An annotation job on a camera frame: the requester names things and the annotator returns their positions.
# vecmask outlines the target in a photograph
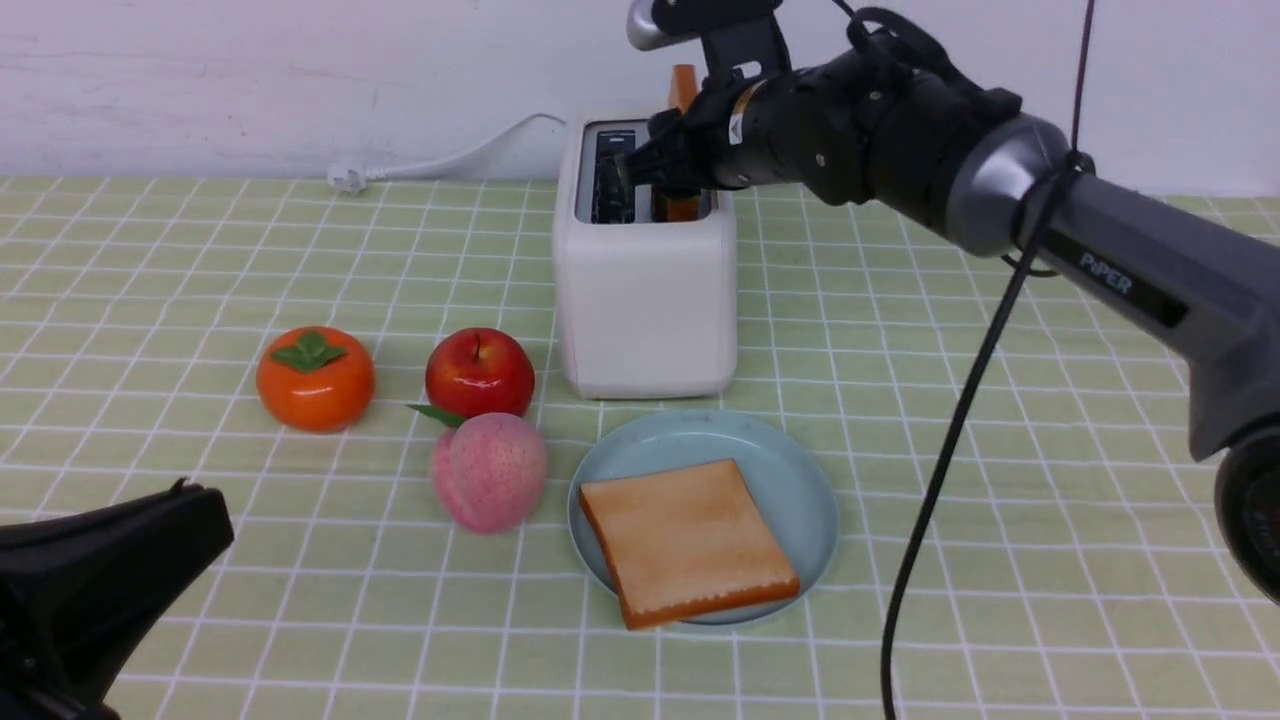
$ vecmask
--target plate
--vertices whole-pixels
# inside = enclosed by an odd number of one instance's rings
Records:
[[[800,577],[785,601],[723,610],[678,625],[733,628],[782,612],[822,578],[840,544],[836,491],[813,455],[773,425],[722,410],[672,410],[632,420],[604,436],[577,466],[568,488],[568,529],[590,574],[617,597],[604,552],[579,503],[582,483],[660,473],[732,457],[760,515]]]

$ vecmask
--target toaster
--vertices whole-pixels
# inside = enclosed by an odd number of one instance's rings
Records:
[[[648,141],[662,97],[584,106],[566,126],[552,260],[561,368],[589,400],[710,396],[737,365],[737,228],[728,192],[655,220],[653,188],[600,159]]]

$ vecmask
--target pink peach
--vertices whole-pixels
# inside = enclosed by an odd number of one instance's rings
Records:
[[[547,445],[524,418],[477,415],[435,442],[431,482],[460,525],[502,533],[538,505],[547,486]]]

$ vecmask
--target white power cord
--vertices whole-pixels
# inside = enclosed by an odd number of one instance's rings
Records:
[[[366,167],[362,160],[355,158],[346,158],[332,165],[329,165],[329,186],[338,192],[347,192],[349,195],[360,195],[369,187],[370,182],[378,182],[388,178],[410,178],[410,177],[425,177],[438,173],[454,163],[465,160],[471,155],[489,147],[494,142],[498,142],[511,131],[518,128],[520,126],[527,123],[534,118],[547,118],[549,120],[556,120],[561,124],[568,124],[568,122],[552,113],[530,113],[524,118],[511,123],[498,133],[493,135],[484,142],[458,152],[457,155],[449,158],[442,158],[439,160],[429,160],[425,163],[413,163],[411,165],[398,165],[393,168],[379,168],[379,167]]]

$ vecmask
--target apple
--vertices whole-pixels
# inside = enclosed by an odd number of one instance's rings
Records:
[[[462,418],[522,418],[534,401],[534,364],[509,334],[465,328],[440,341],[426,360],[426,398]]]

